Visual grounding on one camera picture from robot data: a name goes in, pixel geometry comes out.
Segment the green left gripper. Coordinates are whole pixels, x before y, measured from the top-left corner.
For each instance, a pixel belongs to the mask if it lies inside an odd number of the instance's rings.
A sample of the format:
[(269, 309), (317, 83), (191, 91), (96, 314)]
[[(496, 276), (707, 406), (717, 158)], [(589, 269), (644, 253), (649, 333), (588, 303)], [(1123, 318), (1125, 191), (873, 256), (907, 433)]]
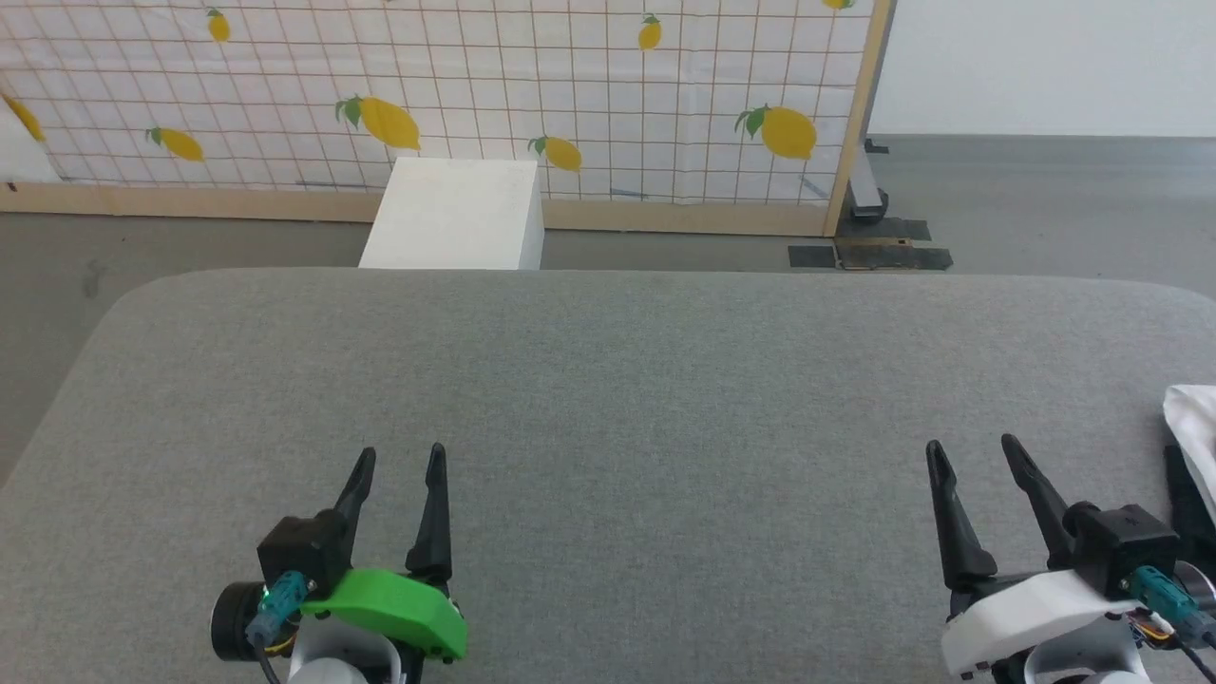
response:
[[(351, 567), (353, 542), (364, 501), (371, 493), (377, 454), (364, 447), (334, 503), (334, 544), (343, 566)], [(388, 570), (360, 568), (347, 572), (330, 598), (302, 602), (302, 615), (330, 615), (379, 637), (404, 641), (430, 658), (465, 658), (468, 626), (447, 594), (452, 577), (447, 452), (430, 445), (426, 472), (426, 505), (413, 546), (407, 553), (407, 576)]]

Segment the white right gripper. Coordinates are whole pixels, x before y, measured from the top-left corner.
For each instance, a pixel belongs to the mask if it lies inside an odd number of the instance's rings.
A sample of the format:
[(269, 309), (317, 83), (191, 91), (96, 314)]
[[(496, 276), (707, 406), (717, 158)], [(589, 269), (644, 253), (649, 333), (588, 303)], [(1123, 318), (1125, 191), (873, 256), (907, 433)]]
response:
[(959, 500), (959, 478), (940, 441), (929, 441), (942, 583), (951, 592), (940, 640), (946, 671), (955, 678), (1147, 678), (1130, 619), (1143, 602), (1128, 594), (1127, 579), (1104, 593), (1065, 570), (1073, 567), (1075, 538), (1064, 525), (1064, 499), (1015, 434), (1000, 436), (1000, 447), (1030, 501), (1052, 571), (996, 576), (998, 564)]

